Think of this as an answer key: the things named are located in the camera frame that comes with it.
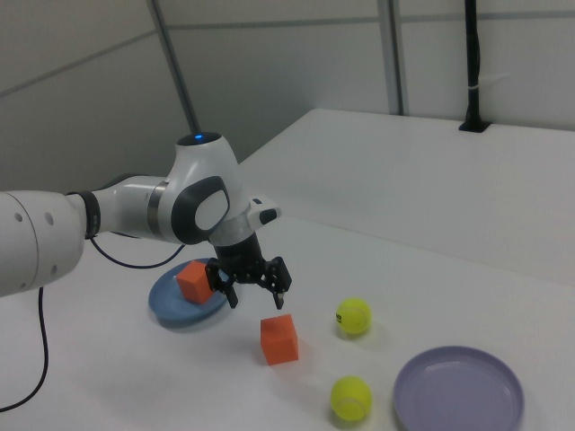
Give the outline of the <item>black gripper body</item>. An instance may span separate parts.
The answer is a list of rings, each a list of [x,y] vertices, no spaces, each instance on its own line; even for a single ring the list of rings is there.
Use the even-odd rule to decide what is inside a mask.
[[[217,275],[229,283],[260,285],[264,278],[265,259],[256,233],[237,244],[216,246],[217,258],[211,263]]]

